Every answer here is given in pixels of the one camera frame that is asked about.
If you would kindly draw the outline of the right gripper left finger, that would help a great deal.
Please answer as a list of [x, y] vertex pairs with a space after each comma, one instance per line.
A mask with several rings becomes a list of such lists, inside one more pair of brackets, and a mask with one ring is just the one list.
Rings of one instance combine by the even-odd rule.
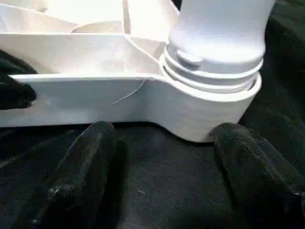
[[87, 127], [35, 188], [11, 228], [93, 228], [117, 142], [111, 123]]

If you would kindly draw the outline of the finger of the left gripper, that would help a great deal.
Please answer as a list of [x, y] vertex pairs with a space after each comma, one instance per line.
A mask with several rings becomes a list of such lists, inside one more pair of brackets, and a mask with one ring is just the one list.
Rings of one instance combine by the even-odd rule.
[[27, 83], [21, 83], [11, 75], [37, 74], [28, 63], [0, 51], [0, 109], [25, 109], [37, 99], [35, 90]]

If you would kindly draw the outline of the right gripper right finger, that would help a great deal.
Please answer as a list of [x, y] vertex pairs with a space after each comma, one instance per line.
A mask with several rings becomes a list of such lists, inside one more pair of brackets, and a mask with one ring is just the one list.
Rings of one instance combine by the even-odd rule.
[[303, 229], [305, 178], [254, 130], [222, 123], [212, 131], [215, 154], [252, 229]]

